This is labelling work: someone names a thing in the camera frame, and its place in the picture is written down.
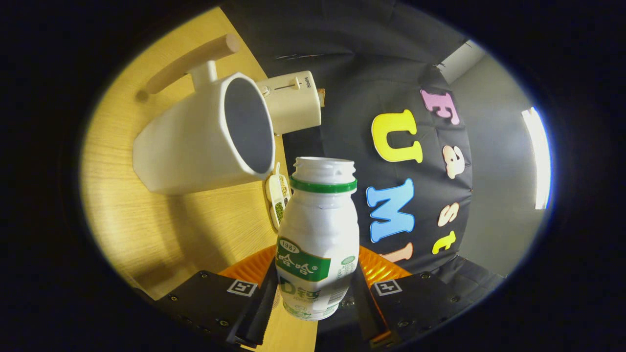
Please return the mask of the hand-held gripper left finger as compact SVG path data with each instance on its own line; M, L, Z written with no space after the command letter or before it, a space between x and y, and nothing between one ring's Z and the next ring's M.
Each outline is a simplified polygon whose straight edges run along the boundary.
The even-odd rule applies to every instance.
M275 254L271 245L219 273L199 270L148 303L219 345L256 348L264 342L278 286Z

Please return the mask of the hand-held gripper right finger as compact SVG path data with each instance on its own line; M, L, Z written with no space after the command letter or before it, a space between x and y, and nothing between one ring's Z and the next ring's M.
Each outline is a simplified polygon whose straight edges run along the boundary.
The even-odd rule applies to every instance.
M406 346L471 305L431 272L412 274L366 247L359 249L351 288L358 325L372 349Z

